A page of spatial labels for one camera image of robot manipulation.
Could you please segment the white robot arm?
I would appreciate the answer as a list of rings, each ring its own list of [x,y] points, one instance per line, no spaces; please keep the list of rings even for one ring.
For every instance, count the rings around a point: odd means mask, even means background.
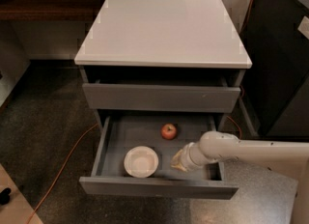
[[[309,208],[309,144],[298,142],[241,140],[218,131],[204,133],[172,158],[171,167],[184,172],[228,159],[240,160],[271,168],[298,180],[294,224],[308,224]]]

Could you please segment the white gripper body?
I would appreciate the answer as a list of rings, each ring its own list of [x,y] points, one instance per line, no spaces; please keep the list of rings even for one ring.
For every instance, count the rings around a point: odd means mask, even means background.
[[[198,143],[191,142],[183,147],[180,163],[185,171],[195,171],[211,164],[212,160],[202,153]]]

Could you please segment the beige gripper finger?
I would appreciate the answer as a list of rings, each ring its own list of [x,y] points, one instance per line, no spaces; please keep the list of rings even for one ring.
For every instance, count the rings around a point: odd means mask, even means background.
[[[181,156],[183,154],[183,150],[179,150],[171,160],[171,167],[183,172],[186,172],[186,168],[181,163]]]

